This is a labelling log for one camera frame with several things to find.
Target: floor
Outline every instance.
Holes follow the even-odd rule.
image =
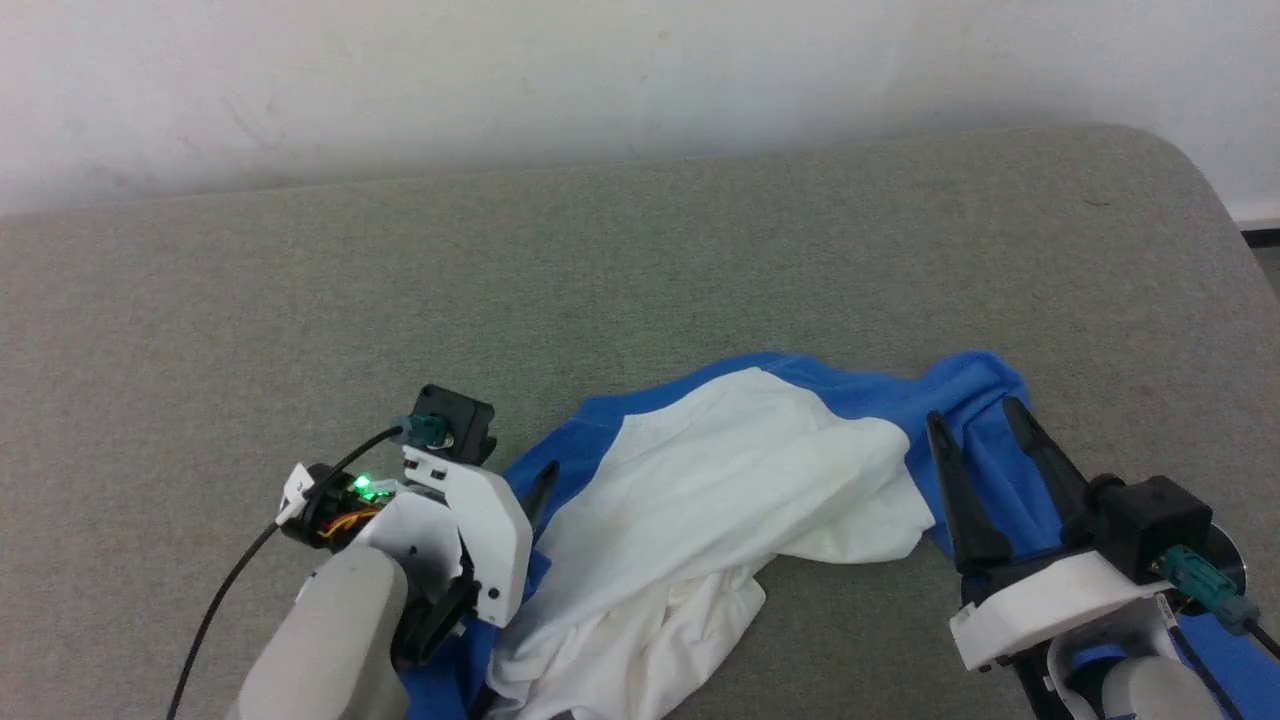
[[[1280,246],[1254,247],[1253,256],[1258,259],[1258,264],[1262,265],[1262,272],[1267,274],[1276,295],[1280,295]]]

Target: gray table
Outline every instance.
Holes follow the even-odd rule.
[[[1085,473],[1166,473],[1280,618],[1280,306],[1203,177],[1119,128],[224,195],[0,222],[0,697],[156,717],[298,460],[436,382],[493,402],[494,466],[588,395],[756,350],[1019,368]],[[392,454],[379,462],[393,462]],[[320,560],[273,541],[187,691],[215,717]],[[956,577],[778,560],[676,716],[1025,717],[968,675]]]

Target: black baseboard strip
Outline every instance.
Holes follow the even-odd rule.
[[[1244,231],[1240,234],[1244,236],[1244,242],[1248,242],[1249,247],[1280,247],[1280,228]]]

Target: white wall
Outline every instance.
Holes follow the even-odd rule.
[[[1115,122],[1276,219],[1276,37],[1277,0],[0,0],[0,211]]]

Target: white fabric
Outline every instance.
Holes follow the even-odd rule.
[[[911,551],[934,520],[908,445],[754,368],[627,416],[538,543],[553,565],[499,639],[489,683],[516,701],[495,716],[662,717],[737,644],[774,555]]]

